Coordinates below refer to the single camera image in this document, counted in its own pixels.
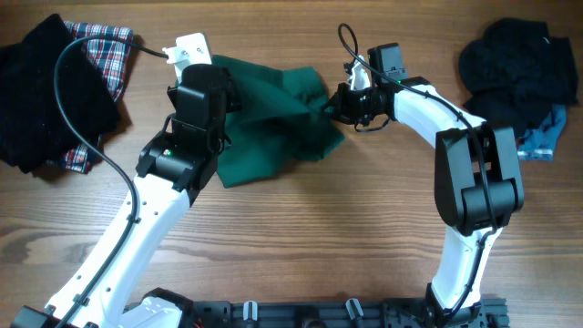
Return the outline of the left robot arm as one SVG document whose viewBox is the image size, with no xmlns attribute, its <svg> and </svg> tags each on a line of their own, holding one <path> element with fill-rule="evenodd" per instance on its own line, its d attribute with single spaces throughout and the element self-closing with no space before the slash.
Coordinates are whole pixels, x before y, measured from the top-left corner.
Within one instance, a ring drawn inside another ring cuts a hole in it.
<svg viewBox="0 0 583 328">
<path fill-rule="evenodd" d="M 175 108 L 143 148 L 118 214 L 74 276 L 41 310 L 23 306 L 14 327 L 193 327 L 192 300 L 164 289 L 128 298 L 156 248 L 215 174 L 229 144 L 226 116 L 239 109 L 229 70 L 186 67 L 168 90 Z"/>
</svg>

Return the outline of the green cloth garment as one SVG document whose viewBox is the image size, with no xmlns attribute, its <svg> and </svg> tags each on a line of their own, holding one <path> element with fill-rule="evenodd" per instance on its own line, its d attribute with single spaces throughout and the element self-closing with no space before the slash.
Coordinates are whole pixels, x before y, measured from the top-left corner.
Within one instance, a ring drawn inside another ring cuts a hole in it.
<svg viewBox="0 0 583 328">
<path fill-rule="evenodd" d="M 231 146 L 217 168 L 224 188 L 272 179 L 295 160 L 325 159 L 344 141 L 322 113 L 328 88 L 313 67 L 280 70 L 220 55 L 212 63 L 230 71 L 241 102 L 226 117 Z"/>
</svg>

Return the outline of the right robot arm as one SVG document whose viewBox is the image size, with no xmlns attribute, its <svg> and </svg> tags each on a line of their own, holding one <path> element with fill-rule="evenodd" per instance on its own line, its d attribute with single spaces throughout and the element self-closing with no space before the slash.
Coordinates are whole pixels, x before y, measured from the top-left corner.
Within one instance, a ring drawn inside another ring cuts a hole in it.
<svg viewBox="0 0 583 328">
<path fill-rule="evenodd" d="M 445 223 L 445 244 L 428 283 L 422 314 L 429 327 L 470 323 L 485 303 L 480 285 L 491 249 L 511 215 L 524 205 L 514 132 L 490 124 L 442 97 L 423 77 L 395 79 L 384 72 L 397 44 L 351 55 L 339 84 L 322 109 L 358 132 L 371 131 L 385 115 L 414 130 L 435 151 L 434 196 Z"/>
</svg>

